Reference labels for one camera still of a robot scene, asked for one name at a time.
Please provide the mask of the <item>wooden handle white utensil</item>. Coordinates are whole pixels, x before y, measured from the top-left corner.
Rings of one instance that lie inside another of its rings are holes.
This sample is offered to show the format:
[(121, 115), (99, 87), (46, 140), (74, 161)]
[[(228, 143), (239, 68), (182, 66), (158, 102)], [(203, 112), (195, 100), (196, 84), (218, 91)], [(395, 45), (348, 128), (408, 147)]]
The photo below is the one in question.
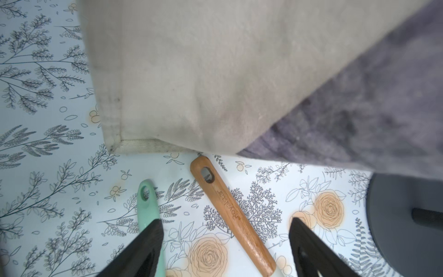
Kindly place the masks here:
[(283, 274), (275, 260), (209, 158), (205, 156), (196, 158), (190, 164), (190, 172), (260, 274), (263, 277), (281, 277)]

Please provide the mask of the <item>grey utensil rack stand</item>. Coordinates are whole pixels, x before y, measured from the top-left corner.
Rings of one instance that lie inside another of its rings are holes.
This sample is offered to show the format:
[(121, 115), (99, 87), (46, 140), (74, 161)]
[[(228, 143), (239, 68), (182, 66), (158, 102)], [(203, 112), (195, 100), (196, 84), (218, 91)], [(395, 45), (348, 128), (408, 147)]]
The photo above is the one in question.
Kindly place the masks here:
[(404, 277), (442, 276), (442, 181), (374, 174), (366, 213), (372, 238), (393, 269)]

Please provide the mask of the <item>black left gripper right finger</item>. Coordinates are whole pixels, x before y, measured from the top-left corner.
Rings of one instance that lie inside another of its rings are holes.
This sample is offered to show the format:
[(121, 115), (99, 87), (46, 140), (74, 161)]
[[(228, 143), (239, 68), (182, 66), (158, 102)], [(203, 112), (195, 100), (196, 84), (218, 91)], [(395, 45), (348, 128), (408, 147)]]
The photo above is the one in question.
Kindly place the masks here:
[(291, 221), (289, 240), (299, 277), (359, 277), (299, 218)]

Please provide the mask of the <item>mint handle grey ladle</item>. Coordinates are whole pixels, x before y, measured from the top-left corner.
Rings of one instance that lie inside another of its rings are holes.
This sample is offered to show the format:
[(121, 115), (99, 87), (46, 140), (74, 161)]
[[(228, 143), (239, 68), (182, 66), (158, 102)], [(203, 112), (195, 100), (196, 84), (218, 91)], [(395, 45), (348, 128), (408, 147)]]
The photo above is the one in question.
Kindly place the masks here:
[(155, 220), (158, 220), (160, 223), (157, 228), (156, 238), (153, 239), (153, 244), (156, 247), (156, 252), (159, 257), (155, 277), (165, 277), (165, 256), (162, 248), (164, 239), (163, 224), (160, 219), (159, 205), (154, 184), (151, 180), (147, 179), (141, 182), (137, 194), (137, 221), (140, 233), (142, 233)]

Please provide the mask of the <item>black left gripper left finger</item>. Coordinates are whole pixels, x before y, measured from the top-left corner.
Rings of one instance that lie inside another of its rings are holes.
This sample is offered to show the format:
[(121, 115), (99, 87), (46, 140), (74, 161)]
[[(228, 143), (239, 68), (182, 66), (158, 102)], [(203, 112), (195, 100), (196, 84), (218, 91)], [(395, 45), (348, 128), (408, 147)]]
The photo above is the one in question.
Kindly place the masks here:
[(100, 277), (163, 277), (161, 220), (153, 220), (104, 270)]

